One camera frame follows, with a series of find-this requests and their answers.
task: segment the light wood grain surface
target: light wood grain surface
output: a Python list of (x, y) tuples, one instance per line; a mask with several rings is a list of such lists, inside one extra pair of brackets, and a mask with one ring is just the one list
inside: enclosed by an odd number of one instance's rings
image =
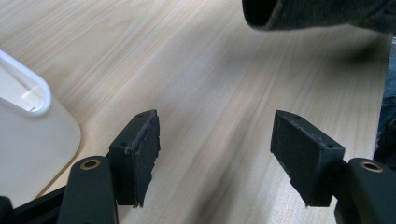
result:
[(351, 26), (254, 31), (240, 0), (0, 1), (0, 49), (80, 125), (74, 161), (106, 155), (135, 114), (158, 110), (145, 207), (119, 207), (121, 223), (334, 223), (270, 153), (275, 110), (311, 121), (346, 160), (371, 158), (389, 44)]

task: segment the white curved edge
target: white curved edge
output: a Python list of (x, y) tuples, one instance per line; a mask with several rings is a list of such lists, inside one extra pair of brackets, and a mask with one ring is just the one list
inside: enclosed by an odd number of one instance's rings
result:
[(43, 105), (38, 110), (29, 112), (29, 115), (40, 116), (40, 115), (45, 114), (50, 109), (50, 104), (51, 104), (50, 87), (47, 84), (47, 82), (42, 77), (40, 77), (38, 74), (36, 74), (32, 70), (30, 70), (28, 67), (26, 67), (22, 63), (18, 62), (17, 60), (15, 60), (14, 58), (9, 56), (2, 50), (0, 50), (0, 58), (2, 58), (7, 63), (10, 63), (13, 66), (15, 66), (22, 73), (24, 73), (26, 76), (28, 76), (33, 81), (35, 81), (39, 86), (41, 86), (41, 88), (43, 89), (43, 92), (44, 92)]

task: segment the white object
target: white object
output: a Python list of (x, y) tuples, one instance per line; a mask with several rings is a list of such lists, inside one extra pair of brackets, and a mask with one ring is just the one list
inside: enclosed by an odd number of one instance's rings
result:
[(0, 195), (17, 207), (75, 155), (81, 132), (46, 81), (0, 50)]

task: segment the black mounting arm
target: black mounting arm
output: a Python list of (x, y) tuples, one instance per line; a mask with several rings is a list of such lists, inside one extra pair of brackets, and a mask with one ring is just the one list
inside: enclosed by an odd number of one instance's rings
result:
[(122, 130), (106, 157), (76, 162), (65, 187), (16, 209), (0, 197), (0, 223), (119, 223), (117, 204), (143, 206), (159, 150), (157, 112), (143, 112)]
[(345, 149), (300, 116), (276, 111), (274, 153), (306, 205), (338, 203), (338, 224), (396, 222), (396, 173), (372, 160), (343, 161)]

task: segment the wood grain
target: wood grain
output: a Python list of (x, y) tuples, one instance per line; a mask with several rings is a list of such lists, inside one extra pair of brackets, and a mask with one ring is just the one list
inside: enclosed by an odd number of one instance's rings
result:
[(0, 48), (78, 121), (74, 161), (106, 155), (135, 114), (158, 110), (145, 207), (121, 206), (121, 223), (334, 223), (333, 207), (305, 208), (270, 153), (276, 109), (311, 121), (346, 160), (372, 157), (390, 35), (258, 32), (239, 0), (2, 0), (0, 27)]

